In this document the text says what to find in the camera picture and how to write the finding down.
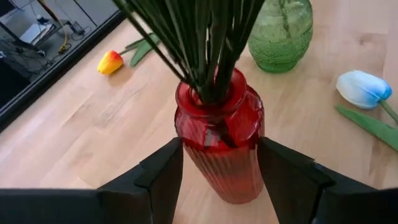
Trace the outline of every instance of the green stem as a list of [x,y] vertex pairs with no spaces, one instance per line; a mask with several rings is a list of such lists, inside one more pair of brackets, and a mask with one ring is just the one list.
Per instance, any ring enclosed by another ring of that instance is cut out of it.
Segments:
[[129,51],[132,51],[132,50],[134,50],[135,49],[135,47],[129,47],[129,48],[127,48],[127,49],[124,49],[122,52],[120,52],[119,53],[119,55],[122,55],[122,54],[125,54],[125,53],[127,53],[127,52],[129,52]]
[[290,33],[290,26],[289,22],[287,20],[287,14],[286,14],[286,8],[285,8],[285,0],[279,0],[279,7],[280,7],[280,12],[282,13],[282,18],[284,22],[284,29],[286,31],[286,37],[287,38],[292,38],[292,34]]
[[398,124],[398,114],[390,107],[390,105],[384,100],[380,101],[380,105],[387,111],[392,119]]

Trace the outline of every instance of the light wood surface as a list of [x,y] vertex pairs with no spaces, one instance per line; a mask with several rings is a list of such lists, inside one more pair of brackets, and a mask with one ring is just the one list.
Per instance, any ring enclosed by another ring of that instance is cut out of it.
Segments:
[[[365,184],[398,187],[398,153],[333,108],[352,108],[335,83],[353,69],[398,90],[398,1],[312,4],[313,40],[293,71],[264,73],[247,49],[237,64],[264,102],[266,136]],[[155,53],[110,78],[96,71],[105,52],[138,38],[123,22],[0,134],[0,187],[96,188],[175,136],[178,80]],[[398,95],[389,103],[398,110]],[[393,124],[380,108],[364,112]],[[277,223],[265,189],[251,203],[229,205],[184,156],[175,223]]]

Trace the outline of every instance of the vase neck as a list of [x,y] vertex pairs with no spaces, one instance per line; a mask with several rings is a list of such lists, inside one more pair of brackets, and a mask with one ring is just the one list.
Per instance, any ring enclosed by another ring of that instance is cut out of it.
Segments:
[[200,102],[198,95],[186,83],[178,85],[175,99],[181,112],[191,117],[217,119],[236,111],[244,99],[245,92],[246,79],[235,68],[228,92],[223,100],[204,105]]

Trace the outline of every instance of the green leaf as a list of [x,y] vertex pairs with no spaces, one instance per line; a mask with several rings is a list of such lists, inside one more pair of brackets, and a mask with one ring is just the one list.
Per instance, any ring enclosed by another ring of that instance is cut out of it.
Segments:
[[341,105],[336,106],[336,110],[398,151],[398,129]]
[[[155,44],[159,44],[160,40],[156,35],[151,35],[150,38]],[[146,40],[141,42],[136,53],[132,56],[130,67],[135,67],[151,50],[152,47]]]
[[127,46],[125,46],[124,48],[125,49],[136,49],[136,48],[138,48],[138,46],[139,46],[139,44],[143,41],[143,40],[145,40],[144,38],[141,38],[141,39],[139,39],[139,40],[136,40],[136,41],[134,41],[133,43],[131,43],[131,44],[129,44],[129,45],[127,45]]

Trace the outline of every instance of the ribbed vase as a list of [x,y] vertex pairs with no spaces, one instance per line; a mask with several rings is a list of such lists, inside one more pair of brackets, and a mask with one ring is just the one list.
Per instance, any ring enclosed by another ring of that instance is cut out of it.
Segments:
[[257,142],[264,135],[264,108],[239,70],[226,100],[199,105],[181,83],[176,92],[175,128],[185,150],[216,193],[229,203],[250,202],[261,192]]

